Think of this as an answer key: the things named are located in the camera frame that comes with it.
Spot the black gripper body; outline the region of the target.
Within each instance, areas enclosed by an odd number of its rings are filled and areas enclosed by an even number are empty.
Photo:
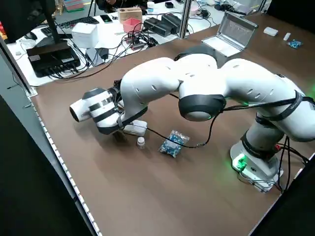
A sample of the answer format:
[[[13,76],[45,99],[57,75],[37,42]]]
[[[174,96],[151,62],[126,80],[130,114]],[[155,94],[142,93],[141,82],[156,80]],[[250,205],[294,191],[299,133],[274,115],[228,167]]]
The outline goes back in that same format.
[[[114,102],[115,105],[117,105],[118,102],[122,99],[122,96],[121,96],[121,81],[122,81],[121,79],[120,80],[115,80],[113,86],[108,89],[108,91],[113,96],[113,102]]]

